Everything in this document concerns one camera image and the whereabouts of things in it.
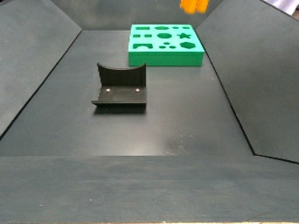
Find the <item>green shape sorter block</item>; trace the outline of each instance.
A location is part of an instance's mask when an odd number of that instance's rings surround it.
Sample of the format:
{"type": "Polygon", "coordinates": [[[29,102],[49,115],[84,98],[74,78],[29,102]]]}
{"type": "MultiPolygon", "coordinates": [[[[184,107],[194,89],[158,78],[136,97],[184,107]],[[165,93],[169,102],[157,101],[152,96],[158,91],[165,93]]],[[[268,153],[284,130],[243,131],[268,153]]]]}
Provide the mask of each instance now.
{"type": "Polygon", "coordinates": [[[133,24],[128,43],[128,65],[192,66],[202,61],[202,46],[189,24],[133,24]]]}

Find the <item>star-shaped hole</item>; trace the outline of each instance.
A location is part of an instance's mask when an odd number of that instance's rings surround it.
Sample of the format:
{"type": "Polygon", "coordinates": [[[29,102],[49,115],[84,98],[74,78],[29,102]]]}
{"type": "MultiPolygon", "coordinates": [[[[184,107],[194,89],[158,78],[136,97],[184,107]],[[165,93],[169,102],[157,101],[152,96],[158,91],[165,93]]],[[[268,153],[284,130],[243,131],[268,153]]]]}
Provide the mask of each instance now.
{"type": "Polygon", "coordinates": [[[189,39],[190,38],[190,34],[185,34],[185,33],[177,34],[177,36],[180,37],[180,39],[189,39]]]}

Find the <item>black holder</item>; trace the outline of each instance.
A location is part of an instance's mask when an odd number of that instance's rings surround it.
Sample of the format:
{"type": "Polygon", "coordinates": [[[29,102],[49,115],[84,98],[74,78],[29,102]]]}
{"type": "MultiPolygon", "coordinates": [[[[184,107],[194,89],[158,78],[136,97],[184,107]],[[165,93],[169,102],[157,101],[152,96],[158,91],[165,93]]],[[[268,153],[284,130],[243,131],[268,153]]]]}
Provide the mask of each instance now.
{"type": "Polygon", "coordinates": [[[97,64],[101,89],[97,106],[145,105],[145,64],[132,69],[114,69],[97,64]]]}

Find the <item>shape cutout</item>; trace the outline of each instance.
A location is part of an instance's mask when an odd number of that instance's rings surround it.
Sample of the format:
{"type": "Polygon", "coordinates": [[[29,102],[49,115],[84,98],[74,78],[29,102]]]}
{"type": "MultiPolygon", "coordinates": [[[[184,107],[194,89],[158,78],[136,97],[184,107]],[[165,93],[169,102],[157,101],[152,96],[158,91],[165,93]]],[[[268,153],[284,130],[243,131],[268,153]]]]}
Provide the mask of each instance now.
{"type": "Polygon", "coordinates": [[[148,49],[153,49],[153,45],[152,44],[133,44],[133,48],[136,49],[140,46],[145,46],[148,49]]]}
{"type": "Polygon", "coordinates": [[[169,34],[169,33],[158,33],[157,34],[157,37],[160,39],[169,39],[172,37],[172,34],[169,34]]]}
{"type": "Polygon", "coordinates": [[[190,42],[182,42],[182,43],[180,43],[180,46],[182,48],[192,49],[196,45],[190,42]]]}

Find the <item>black surface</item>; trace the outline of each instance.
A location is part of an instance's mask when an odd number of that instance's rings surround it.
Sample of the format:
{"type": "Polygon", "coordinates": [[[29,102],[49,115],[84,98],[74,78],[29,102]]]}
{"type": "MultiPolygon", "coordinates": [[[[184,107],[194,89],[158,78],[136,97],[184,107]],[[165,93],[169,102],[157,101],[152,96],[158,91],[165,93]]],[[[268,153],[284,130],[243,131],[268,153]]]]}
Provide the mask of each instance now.
{"type": "Polygon", "coordinates": [[[146,68],[145,111],[96,110],[96,64],[126,67],[128,34],[78,35],[0,142],[0,156],[251,155],[206,58],[201,67],[146,68]]]}
{"type": "Polygon", "coordinates": [[[299,166],[261,157],[1,157],[0,222],[299,221],[299,166]]]}
{"type": "Polygon", "coordinates": [[[6,132],[0,223],[297,222],[299,166],[251,155],[206,58],[148,68],[144,113],[89,103],[94,65],[126,66],[126,39],[78,35],[6,132]]]}
{"type": "Polygon", "coordinates": [[[299,162],[297,20],[226,0],[196,31],[255,153],[299,162]]]}
{"type": "Polygon", "coordinates": [[[1,3],[0,136],[78,34],[78,26],[50,1],[1,3]]]}

